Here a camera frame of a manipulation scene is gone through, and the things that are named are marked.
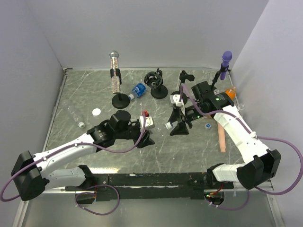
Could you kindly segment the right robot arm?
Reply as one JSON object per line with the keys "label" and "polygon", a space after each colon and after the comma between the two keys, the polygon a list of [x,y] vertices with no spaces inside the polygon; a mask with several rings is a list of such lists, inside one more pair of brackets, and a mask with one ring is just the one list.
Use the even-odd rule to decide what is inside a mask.
{"label": "right robot arm", "polygon": [[212,117],[219,123],[239,150],[242,164],[216,164],[209,168],[207,183],[218,188],[223,182],[239,182],[250,190],[276,175],[281,154],[270,150],[257,138],[245,123],[234,102],[225,93],[215,93],[206,82],[192,87],[195,98],[190,107],[185,107],[180,94],[169,97],[173,112],[166,123],[170,135],[188,135],[192,121],[203,116]]}

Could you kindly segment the clear Pocari bottle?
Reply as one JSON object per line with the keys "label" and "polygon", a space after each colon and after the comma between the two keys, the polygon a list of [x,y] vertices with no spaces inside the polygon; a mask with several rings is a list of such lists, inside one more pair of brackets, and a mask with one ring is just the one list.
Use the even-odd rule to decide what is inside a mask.
{"label": "clear Pocari bottle", "polygon": [[167,130],[172,130],[172,129],[174,129],[177,126],[177,124],[178,124],[177,121],[175,121],[175,122],[167,122],[165,124],[165,127],[166,127]]}

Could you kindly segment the clear white-capped tea bottle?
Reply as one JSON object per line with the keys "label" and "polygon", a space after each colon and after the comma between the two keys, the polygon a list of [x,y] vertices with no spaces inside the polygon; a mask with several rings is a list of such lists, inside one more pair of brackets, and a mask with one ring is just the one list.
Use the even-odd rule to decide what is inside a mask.
{"label": "clear white-capped tea bottle", "polygon": [[107,112],[103,112],[99,108],[95,108],[92,110],[91,124],[92,124],[92,126],[99,125],[104,120],[109,119],[110,116],[111,116],[111,114],[109,114]]}

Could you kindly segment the blue label water bottle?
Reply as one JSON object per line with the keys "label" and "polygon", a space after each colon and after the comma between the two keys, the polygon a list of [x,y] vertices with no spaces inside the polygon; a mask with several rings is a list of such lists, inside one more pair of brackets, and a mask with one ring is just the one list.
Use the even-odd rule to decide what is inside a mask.
{"label": "blue label water bottle", "polygon": [[133,100],[135,98],[142,97],[146,92],[146,86],[142,83],[138,83],[131,91],[131,94],[128,95],[128,98],[130,100]]}

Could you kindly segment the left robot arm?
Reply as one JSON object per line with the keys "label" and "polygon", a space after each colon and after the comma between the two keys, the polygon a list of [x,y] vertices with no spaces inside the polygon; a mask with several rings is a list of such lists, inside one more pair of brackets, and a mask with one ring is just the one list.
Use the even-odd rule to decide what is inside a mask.
{"label": "left robot arm", "polygon": [[23,152],[11,172],[18,196],[29,201],[52,188],[74,186],[88,190],[98,185],[88,166],[79,165],[72,169],[62,169],[62,166],[80,157],[108,150],[116,140],[132,140],[135,148],[153,145],[149,130],[154,126],[153,118],[146,111],[133,122],[129,112],[119,110],[110,119],[64,145],[34,155],[29,151]]}

